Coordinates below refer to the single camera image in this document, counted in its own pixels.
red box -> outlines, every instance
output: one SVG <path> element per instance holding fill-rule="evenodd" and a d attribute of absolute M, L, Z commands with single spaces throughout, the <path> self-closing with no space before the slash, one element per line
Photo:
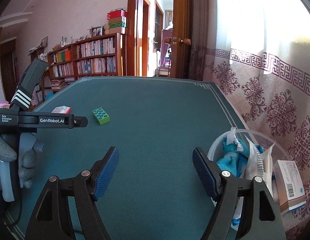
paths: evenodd
<path fill-rule="evenodd" d="M 118 10 L 118 11 L 109 12 L 107 14 L 107 20 L 116 18 L 116 17 L 127 17 L 127 12 L 124 10 Z"/>

stacked boxes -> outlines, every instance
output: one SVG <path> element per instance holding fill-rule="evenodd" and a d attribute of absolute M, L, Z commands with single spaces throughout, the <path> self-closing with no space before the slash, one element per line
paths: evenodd
<path fill-rule="evenodd" d="M 108 24 L 104 25 L 105 34 L 127 33 L 127 12 L 123 9 L 109 12 L 107 20 Z"/>

table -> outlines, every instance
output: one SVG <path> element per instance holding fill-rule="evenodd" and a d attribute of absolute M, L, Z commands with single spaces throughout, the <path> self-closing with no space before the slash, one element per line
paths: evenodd
<path fill-rule="evenodd" d="M 192 151 L 208 152 L 231 127 L 245 128 L 214 83 L 169 78 L 85 77 L 35 111 L 71 106 L 88 125 L 38 129 L 45 151 L 38 156 L 31 189 L 23 190 L 22 236 L 39 194 L 51 175 L 68 178 L 89 169 L 116 146 L 120 160 L 105 196 L 97 203 L 112 240 L 199 240 L 214 206 L 192 163 Z M 92 111 L 102 107 L 110 122 L 99 125 Z M 74 199 L 70 209 L 80 229 Z M 18 216 L 18 203 L 9 216 Z M 230 229 L 229 239 L 235 231 Z"/>

black cable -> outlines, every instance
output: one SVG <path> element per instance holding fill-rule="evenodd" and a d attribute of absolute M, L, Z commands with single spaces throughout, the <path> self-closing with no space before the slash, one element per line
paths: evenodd
<path fill-rule="evenodd" d="M 10 223 L 10 224 L 6 224 L 7 227 L 12 227 L 18 224 L 20 218 L 21 218 L 21 211 L 22 211 L 22 194 L 21 194 L 21 188 L 19 188 L 19 215 L 18 218 L 16 219 L 16 221 Z"/>
<path fill-rule="evenodd" d="M 80 230 L 74 229 L 74 232 L 75 232 L 75 233 L 78 233 L 78 234 L 81 234 L 81 235 L 84 235 L 84 232 L 83 232 L 83 231 L 80 231 Z"/>

black handheld device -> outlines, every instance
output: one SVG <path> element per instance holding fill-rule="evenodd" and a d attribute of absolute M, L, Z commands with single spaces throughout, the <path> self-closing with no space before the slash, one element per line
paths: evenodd
<path fill-rule="evenodd" d="M 74 128 L 86 127 L 87 118 L 73 114 L 27 112 L 32 93 L 39 83 L 48 63 L 37 58 L 28 66 L 18 84 L 9 109 L 0 109 L 0 136 L 18 154 L 32 149 L 37 128 Z M 3 199 L 12 202 L 19 198 L 22 182 L 18 176 L 18 159 L 13 162 L 0 160 L 0 180 Z"/>

